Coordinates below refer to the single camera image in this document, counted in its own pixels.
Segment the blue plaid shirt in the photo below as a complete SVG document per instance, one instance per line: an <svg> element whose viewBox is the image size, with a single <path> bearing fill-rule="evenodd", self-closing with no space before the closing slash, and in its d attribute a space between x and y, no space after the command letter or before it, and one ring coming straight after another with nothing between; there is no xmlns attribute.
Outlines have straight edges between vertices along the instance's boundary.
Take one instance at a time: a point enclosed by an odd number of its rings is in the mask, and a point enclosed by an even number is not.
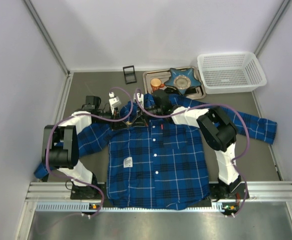
<svg viewBox="0 0 292 240"><path fill-rule="evenodd" d="M144 94L144 107L155 105L152 95ZM173 105L206 105L179 94L168 95ZM237 135L274 142L276 122L221 106L235 124ZM140 116L133 98L117 113L125 122ZM148 127L121 130L114 130L110 123L93 122L78 134L78 141L80 158L108 147L105 195L115 207L182 210L210 195L203 149L206 141L196 127L153 117Z"/></svg>

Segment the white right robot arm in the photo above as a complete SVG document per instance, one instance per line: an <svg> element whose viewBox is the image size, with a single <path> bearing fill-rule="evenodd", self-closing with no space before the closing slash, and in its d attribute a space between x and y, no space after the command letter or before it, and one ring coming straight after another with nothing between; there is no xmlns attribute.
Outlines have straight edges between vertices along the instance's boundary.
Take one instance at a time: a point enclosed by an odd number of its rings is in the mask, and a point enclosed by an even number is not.
<svg viewBox="0 0 292 240"><path fill-rule="evenodd" d="M141 116L166 120L175 125L198 128L208 146L215 151L218 164L218 187L225 197L240 199L238 191L242 177L236 166L235 144L237 128L220 105L203 104L197 107L173 105L163 90L153 93L155 105L144 107L144 95L140 89L134 93Z"/></svg>

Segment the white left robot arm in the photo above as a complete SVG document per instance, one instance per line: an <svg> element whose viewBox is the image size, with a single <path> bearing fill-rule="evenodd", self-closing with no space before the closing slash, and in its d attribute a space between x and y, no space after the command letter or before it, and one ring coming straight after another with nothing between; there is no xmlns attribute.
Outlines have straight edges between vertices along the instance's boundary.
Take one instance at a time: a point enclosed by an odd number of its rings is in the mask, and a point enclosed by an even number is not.
<svg viewBox="0 0 292 240"><path fill-rule="evenodd" d="M117 113L121 105L120 99L109 93L110 109L99 109L101 99L87 96L85 104L56 125L44 128L42 163L49 170L55 168L71 181L72 200L93 199L101 194L96 176L80 161L78 134L92 123L111 124L123 127Z"/></svg>

